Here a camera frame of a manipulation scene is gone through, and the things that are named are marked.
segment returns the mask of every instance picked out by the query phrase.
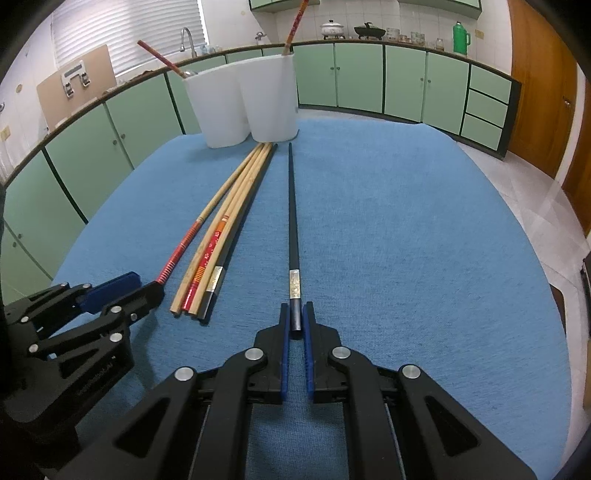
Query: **blue table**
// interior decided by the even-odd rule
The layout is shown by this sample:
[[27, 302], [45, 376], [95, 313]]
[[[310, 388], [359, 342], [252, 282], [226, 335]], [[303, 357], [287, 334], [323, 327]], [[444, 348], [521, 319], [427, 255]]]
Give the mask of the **blue table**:
[[[55, 282], [154, 279], [203, 206], [254, 146], [173, 139], [105, 202]], [[560, 466], [570, 415], [566, 339], [525, 233], [486, 177], [426, 125], [308, 120], [294, 141], [303, 300], [375, 364], [424, 368], [533, 468]], [[135, 368], [87, 415], [87, 444], [177, 367], [205, 370], [252, 346], [288, 298], [287, 144], [252, 206], [208, 327], [164, 302], [132, 330]], [[306, 398], [291, 342], [288, 398], [256, 406], [249, 479], [348, 478], [340, 406]]]

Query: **white tile wall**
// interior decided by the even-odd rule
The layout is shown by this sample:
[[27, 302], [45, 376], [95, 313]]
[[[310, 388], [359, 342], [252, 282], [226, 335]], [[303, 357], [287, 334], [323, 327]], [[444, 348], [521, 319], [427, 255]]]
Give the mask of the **white tile wall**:
[[[280, 41], [287, 38], [296, 13], [297, 9], [291, 9], [275, 15]], [[511, 19], [506, 0], [482, 0], [478, 20], [397, 0], [320, 0], [320, 5], [308, 7], [296, 39], [321, 40], [320, 26], [328, 20], [344, 25], [347, 38], [357, 38], [355, 27], [372, 22], [382, 28], [399, 28], [407, 36], [413, 31], [424, 33], [428, 43], [442, 38], [447, 51], [453, 50], [452, 28], [461, 21], [472, 36], [468, 57], [511, 73]], [[484, 39], [476, 38], [476, 29], [484, 32]]]
[[[29, 38], [0, 84], [0, 130], [11, 135], [0, 141], [0, 177], [5, 179], [47, 133], [37, 85], [56, 71], [51, 22], [47, 18]], [[17, 93], [16, 88], [22, 85]]]

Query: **cooking pot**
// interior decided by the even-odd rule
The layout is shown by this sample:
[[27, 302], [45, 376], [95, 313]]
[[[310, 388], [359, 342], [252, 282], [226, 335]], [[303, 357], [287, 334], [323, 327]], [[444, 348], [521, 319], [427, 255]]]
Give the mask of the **cooking pot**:
[[386, 31], [382, 28], [378, 28], [371, 22], [366, 22], [364, 27], [355, 27], [355, 33], [359, 35], [359, 38], [365, 37], [373, 37], [379, 40], [386, 34]]
[[343, 37], [345, 35], [345, 28], [340, 23], [329, 20], [320, 26], [320, 33], [325, 37]]

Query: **pot lid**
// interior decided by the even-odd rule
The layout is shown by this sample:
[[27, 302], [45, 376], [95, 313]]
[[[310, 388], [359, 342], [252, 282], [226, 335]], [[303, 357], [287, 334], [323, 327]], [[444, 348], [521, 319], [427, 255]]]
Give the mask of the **pot lid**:
[[340, 23], [335, 22], [334, 20], [328, 20], [327, 23], [323, 23], [321, 27], [342, 27]]

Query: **light switch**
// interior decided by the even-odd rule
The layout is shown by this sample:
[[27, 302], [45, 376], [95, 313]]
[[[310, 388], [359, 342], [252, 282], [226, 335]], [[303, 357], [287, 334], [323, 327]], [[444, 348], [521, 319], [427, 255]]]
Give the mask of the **light switch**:
[[0, 132], [0, 140], [2, 140], [3, 142], [5, 142], [8, 137], [10, 137], [10, 127], [7, 125]]

